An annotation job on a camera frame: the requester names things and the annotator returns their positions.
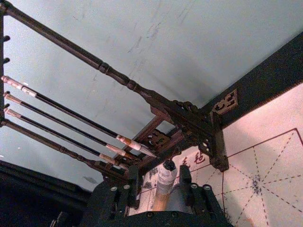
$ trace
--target carved wooden bracket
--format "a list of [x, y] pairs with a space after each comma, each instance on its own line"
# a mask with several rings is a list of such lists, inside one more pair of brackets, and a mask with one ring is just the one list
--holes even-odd
[[142, 143], [152, 150], [158, 150], [169, 143], [169, 141], [170, 138], [168, 136], [166, 136], [163, 132], [154, 129]]

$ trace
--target chinese character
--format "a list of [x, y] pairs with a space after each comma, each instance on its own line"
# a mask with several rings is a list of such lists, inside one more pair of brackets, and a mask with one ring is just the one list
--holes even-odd
[[188, 168], [190, 168], [190, 164], [187, 163], [187, 157], [183, 159], [182, 165], [186, 165]]
[[196, 153], [195, 163], [196, 164], [200, 164], [200, 163], [202, 163], [204, 161], [205, 161], [205, 157], [203, 156], [202, 152], [197, 152]]

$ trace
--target wall stain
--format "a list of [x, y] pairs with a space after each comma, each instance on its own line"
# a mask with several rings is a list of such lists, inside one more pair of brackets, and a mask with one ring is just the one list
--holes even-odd
[[190, 10], [192, 9], [192, 7], [194, 6], [196, 0], [192, 0], [190, 1], [182, 10], [182, 12], [178, 15], [177, 18], [180, 18], [182, 16], [180, 25], [183, 24], [184, 20], [186, 19], [186, 17], [188, 16], [188, 13], [190, 12]]
[[159, 13], [159, 10], [160, 10], [160, 8], [161, 8], [161, 5], [162, 5], [162, 0], [159, 1], [158, 6], [157, 6], [157, 8], [156, 8], [156, 11], [155, 11], [155, 13], [154, 13], [153, 16], [152, 16], [151, 22], [154, 21], [154, 19], [156, 18], [157, 14]]
[[154, 25], [152, 25], [148, 30], [147, 30], [147, 34], [146, 34], [146, 38], [150, 38], [152, 41], [154, 41], [157, 38], [157, 35], [159, 33], [159, 29], [160, 29], [160, 24], [161, 22], [159, 22], [155, 27]]
[[136, 27], [137, 27], [137, 22], [135, 23], [135, 25], [134, 25], [134, 28], [133, 28], [133, 32], [136, 30]]
[[140, 42], [142, 40], [142, 36], [137, 40], [137, 42], [132, 46], [132, 48], [128, 51], [128, 53], [133, 52], [134, 48], [139, 48]]

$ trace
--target screw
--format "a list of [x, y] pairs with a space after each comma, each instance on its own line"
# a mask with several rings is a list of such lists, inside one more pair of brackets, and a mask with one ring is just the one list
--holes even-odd
[[173, 212], [171, 213], [171, 216], [172, 216], [173, 218], [176, 218], [176, 217], [178, 217], [178, 213], [175, 212], [175, 211], [173, 211]]
[[205, 190], [210, 190], [210, 189], [211, 189], [209, 185], [205, 185], [203, 188], [204, 188]]
[[110, 190], [112, 191], [112, 192], [114, 192], [114, 191], [116, 191], [118, 188], [116, 187], [116, 186], [114, 186], [114, 187], [112, 187]]
[[148, 218], [151, 218], [152, 216], [153, 216], [153, 213], [152, 213], [152, 212], [148, 212], [148, 213], [147, 213], [147, 217], [148, 217]]

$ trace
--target carved decoration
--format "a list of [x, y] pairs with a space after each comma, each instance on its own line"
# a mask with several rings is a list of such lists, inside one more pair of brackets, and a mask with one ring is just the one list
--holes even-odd
[[144, 139], [143, 144], [153, 150], [158, 150], [169, 143], [169, 141], [170, 138], [168, 136], [166, 136], [161, 131], [154, 129], [151, 134], [148, 135], [146, 139]]
[[227, 94], [224, 99], [214, 105], [212, 112], [216, 112], [219, 115], [234, 109], [238, 106], [237, 89], [234, 89], [231, 93]]

